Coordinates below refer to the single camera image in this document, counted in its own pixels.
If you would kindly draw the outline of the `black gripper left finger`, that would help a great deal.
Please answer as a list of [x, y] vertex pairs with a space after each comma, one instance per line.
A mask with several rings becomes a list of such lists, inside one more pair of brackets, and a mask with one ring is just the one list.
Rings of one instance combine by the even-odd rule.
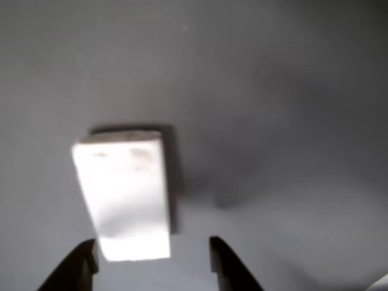
[[96, 239], [78, 244], [55, 268], [38, 290], [92, 291], [99, 272]]

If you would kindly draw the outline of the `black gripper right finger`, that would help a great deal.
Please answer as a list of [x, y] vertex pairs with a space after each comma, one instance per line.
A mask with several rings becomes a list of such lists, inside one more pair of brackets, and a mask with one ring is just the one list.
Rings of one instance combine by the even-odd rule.
[[219, 290], [263, 291], [246, 265], [223, 239], [211, 236], [209, 253], [211, 269], [217, 276]]

